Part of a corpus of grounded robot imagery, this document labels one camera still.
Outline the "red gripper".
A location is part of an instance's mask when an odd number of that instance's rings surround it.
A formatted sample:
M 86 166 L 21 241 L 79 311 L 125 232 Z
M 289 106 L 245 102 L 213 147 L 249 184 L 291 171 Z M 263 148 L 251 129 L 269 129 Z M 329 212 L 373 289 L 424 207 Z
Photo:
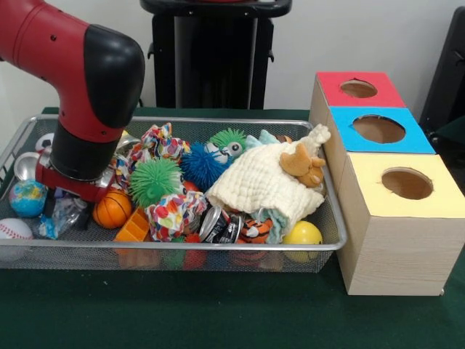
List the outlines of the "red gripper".
M 84 201 L 98 203 L 111 189 L 115 180 L 115 172 L 111 167 L 108 167 L 96 180 L 76 180 L 59 173 L 52 166 L 51 151 L 43 151 L 36 164 L 35 177 L 37 182 L 48 187 L 43 215 L 45 217 L 51 217 L 55 208 L 55 191 L 57 188 L 77 195 Z M 75 222 L 75 228 L 77 230 L 86 230 L 89 226 L 91 217 L 92 205 L 87 204 L 86 207 L 81 210 Z

